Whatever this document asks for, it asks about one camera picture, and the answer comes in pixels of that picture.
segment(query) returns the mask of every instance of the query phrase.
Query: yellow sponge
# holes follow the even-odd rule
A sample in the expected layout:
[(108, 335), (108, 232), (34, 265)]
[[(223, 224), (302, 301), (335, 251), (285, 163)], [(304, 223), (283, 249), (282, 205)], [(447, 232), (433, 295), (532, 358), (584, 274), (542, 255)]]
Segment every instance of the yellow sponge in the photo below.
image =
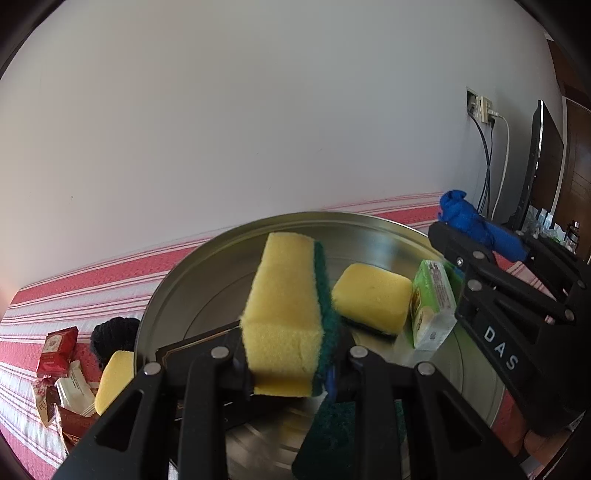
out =
[(343, 317), (389, 335), (402, 332), (413, 283), (373, 265), (353, 264), (332, 291), (335, 310)]
[(323, 328), (314, 239), (270, 233), (241, 318), (255, 393), (309, 397)]
[(113, 403), (134, 378), (134, 353), (119, 350), (113, 353), (100, 378), (95, 397), (95, 410), (99, 415)]

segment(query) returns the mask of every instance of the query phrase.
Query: round metal tray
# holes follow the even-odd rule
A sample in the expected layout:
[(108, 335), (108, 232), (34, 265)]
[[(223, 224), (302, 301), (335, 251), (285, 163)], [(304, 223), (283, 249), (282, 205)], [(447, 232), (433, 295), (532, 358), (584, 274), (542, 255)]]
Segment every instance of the round metal tray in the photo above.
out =
[[(303, 233), (322, 242), (332, 284), (355, 262), (414, 278), (421, 260), (441, 259), (421, 232), (355, 213), (292, 213), (242, 225), (195, 250), (157, 288), (139, 328), (136, 369), (153, 361), (162, 346), (235, 321), (246, 303), (267, 235), (276, 231)], [(406, 335), (395, 341), (359, 330), (353, 335), (357, 343), (389, 362), (412, 367), (431, 359), (487, 424), (493, 423), (504, 386), (459, 325), (432, 358), (415, 351)], [(291, 463), (321, 400), (298, 400), (281, 414), (229, 431), (230, 477), (292, 479)]]

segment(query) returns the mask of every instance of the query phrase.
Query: snack bar wrapper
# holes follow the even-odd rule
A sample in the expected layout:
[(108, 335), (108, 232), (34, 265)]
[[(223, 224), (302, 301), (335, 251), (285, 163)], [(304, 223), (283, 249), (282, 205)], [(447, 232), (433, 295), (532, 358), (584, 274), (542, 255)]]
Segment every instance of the snack bar wrapper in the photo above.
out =
[(77, 340), (78, 327), (48, 333), (37, 365), (37, 377), (67, 377)]

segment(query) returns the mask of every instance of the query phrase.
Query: soap bar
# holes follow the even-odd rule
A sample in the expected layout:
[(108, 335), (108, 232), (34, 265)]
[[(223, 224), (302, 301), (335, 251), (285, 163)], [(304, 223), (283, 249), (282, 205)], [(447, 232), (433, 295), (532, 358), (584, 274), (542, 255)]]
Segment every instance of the soap bar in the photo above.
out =
[(443, 264), (423, 260), (413, 282), (414, 347), (437, 350), (456, 325), (455, 310), (456, 300)]

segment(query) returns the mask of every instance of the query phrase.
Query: black cable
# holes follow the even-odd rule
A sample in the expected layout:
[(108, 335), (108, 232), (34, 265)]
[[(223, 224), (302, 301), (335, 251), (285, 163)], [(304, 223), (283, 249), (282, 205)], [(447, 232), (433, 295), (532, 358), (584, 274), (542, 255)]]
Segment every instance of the black cable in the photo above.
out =
[(471, 113), (468, 113), (472, 121), (476, 125), (478, 129), (478, 133), (480, 133), (480, 138), (482, 139), (482, 146), (484, 147), (484, 153), (486, 155), (486, 177), (484, 181), (484, 186), (482, 187), (482, 193), (480, 194), (480, 200), (478, 200), (478, 213), (482, 213), (482, 209), (484, 207), (483, 203), (486, 200), (486, 192), (490, 190), (490, 182), (491, 182), (491, 157), (488, 153), (488, 145), (486, 144), (486, 138), (484, 136), (484, 132), (480, 125), (478, 125), (478, 121), (474, 118)]

